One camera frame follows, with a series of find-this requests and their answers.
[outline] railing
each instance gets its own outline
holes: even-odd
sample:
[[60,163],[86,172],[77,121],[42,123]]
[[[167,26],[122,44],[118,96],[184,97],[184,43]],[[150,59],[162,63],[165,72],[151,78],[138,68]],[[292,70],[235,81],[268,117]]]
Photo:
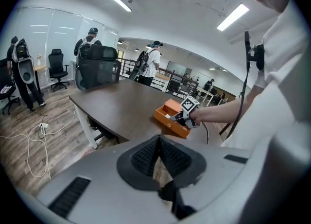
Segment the railing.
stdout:
[[[118,58],[118,60],[121,62],[120,76],[128,78],[134,69],[136,61],[123,58]],[[175,71],[172,72],[159,68],[156,71],[151,86],[184,99],[187,96],[195,95],[199,83],[187,77],[175,74]]]

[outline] dark brown tabletop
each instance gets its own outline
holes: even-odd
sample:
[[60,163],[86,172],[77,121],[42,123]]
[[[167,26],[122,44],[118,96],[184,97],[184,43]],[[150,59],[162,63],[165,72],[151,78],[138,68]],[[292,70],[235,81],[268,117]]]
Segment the dark brown tabletop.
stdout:
[[[86,115],[106,130],[117,135],[120,141],[148,139],[156,134],[178,134],[156,120],[156,109],[173,99],[182,99],[161,92],[138,82],[122,80],[70,95],[70,99]],[[221,144],[223,141],[212,123],[207,123],[209,142]],[[201,125],[191,130],[187,139],[206,143],[207,132]]]

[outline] hand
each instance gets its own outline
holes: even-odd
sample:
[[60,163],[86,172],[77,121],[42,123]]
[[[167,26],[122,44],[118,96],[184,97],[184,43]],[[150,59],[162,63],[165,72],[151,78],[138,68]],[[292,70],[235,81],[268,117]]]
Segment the hand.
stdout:
[[200,124],[203,120],[202,120],[202,109],[194,109],[191,113],[190,113],[190,118],[195,120],[195,122],[197,124]]

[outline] black mesh office chair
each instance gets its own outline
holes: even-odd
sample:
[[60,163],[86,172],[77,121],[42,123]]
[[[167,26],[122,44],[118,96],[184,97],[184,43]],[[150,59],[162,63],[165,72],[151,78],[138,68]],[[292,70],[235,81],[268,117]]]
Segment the black mesh office chair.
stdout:
[[68,83],[68,85],[69,85],[69,82],[61,82],[60,81],[61,78],[68,75],[67,68],[69,65],[65,65],[66,71],[64,71],[63,58],[64,58],[64,55],[62,54],[61,49],[52,50],[52,53],[49,55],[49,61],[50,61],[50,66],[51,66],[49,68],[50,78],[54,78],[54,79],[58,80],[57,83],[54,83],[53,85],[51,85],[53,92],[55,92],[55,88],[57,86],[64,86],[65,89],[67,89],[67,87],[64,85],[64,83]]
[[8,108],[8,114],[10,114],[10,108],[13,103],[18,103],[20,105],[19,97],[12,96],[14,91],[16,90],[15,82],[12,81],[11,76],[9,75],[9,71],[7,69],[6,59],[0,60],[0,90],[5,86],[12,86],[9,91],[4,94],[0,93],[0,101],[8,99],[8,103],[2,109],[2,114],[4,114],[4,110]]
[[[91,45],[86,57],[80,57],[78,68],[75,73],[75,82],[80,90],[90,89],[108,83],[118,82],[120,77],[121,62],[117,60],[118,53],[115,48],[102,45]],[[118,137],[102,128],[98,123],[89,118],[93,130],[99,130],[100,135],[95,141],[102,137],[108,139]]]

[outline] white t-shirt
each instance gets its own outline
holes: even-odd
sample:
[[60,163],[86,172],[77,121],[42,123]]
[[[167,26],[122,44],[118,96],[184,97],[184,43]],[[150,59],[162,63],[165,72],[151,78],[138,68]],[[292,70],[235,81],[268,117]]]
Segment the white t-shirt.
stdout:
[[222,146],[253,149],[257,141],[295,122],[278,85],[301,58],[308,41],[308,27],[290,1],[263,37],[264,72],[259,71],[255,85],[264,91],[254,99],[233,135]]
[[145,72],[139,71],[139,74],[144,77],[154,77],[156,75],[156,63],[160,64],[160,51],[149,49],[147,53],[149,54],[151,51],[153,52],[149,55],[147,70]]

